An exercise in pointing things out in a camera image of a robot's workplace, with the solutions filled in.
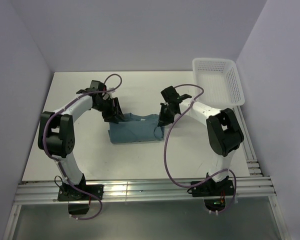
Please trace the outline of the teal blue t shirt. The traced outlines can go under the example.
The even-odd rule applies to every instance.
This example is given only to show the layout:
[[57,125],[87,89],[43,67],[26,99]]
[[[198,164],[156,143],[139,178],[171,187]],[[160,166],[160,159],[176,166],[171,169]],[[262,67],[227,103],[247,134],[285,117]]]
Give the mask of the teal blue t shirt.
[[125,113],[124,120],[109,123],[108,135],[112,144],[163,141],[165,128],[158,126],[159,115],[146,116]]

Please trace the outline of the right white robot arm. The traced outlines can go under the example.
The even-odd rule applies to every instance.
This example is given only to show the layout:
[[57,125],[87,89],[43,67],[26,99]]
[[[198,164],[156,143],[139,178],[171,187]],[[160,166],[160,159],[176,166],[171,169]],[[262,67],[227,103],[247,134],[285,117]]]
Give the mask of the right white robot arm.
[[169,129],[163,149],[165,171],[172,183],[178,187],[187,189],[204,187],[210,194],[217,195],[231,182],[229,180],[229,173],[233,173],[230,170],[231,161],[235,151],[244,141],[244,134],[232,109],[217,109],[195,100],[162,103],[158,126],[164,127],[171,124],[174,127],[185,115],[206,127],[208,142],[216,157],[215,162],[203,181],[193,185],[184,185],[175,181],[167,164],[168,140],[172,131]]

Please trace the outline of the white perforated plastic basket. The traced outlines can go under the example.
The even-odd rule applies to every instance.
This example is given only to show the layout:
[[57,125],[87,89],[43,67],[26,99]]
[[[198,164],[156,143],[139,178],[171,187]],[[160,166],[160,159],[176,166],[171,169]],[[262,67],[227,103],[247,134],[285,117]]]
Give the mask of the white perforated plastic basket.
[[204,89],[198,100],[214,108],[233,108],[245,103],[236,63],[223,58],[195,58],[194,83]]

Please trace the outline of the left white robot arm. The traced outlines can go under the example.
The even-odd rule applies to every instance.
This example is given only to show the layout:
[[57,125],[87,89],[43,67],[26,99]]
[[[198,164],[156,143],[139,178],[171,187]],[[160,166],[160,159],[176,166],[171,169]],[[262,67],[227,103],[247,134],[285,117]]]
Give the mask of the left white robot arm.
[[112,97],[112,89],[90,87],[77,91],[75,98],[55,111],[44,111],[40,116],[38,147],[57,165],[62,178],[62,193],[81,200],[86,197],[86,178],[73,154],[75,146],[74,123],[85,112],[101,112],[105,122],[118,124],[124,120],[119,99]]

